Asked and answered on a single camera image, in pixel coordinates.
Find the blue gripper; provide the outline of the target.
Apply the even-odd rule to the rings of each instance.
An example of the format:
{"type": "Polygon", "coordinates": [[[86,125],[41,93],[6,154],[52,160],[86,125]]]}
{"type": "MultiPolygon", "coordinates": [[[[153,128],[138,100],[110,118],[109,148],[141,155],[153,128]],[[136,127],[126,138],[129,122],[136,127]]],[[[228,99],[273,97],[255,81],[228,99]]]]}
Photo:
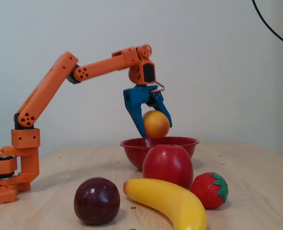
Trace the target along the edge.
{"type": "Polygon", "coordinates": [[[170,127],[172,127],[172,119],[168,112],[164,98],[161,92],[152,92],[158,88],[158,85],[151,86],[135,86],[123,91],[125,107],[130,114],[141,137],[146,136],[144,121],[142,117],[141,104],[147,104],[155,110],[162,112],[168,119],[170,127]]]}

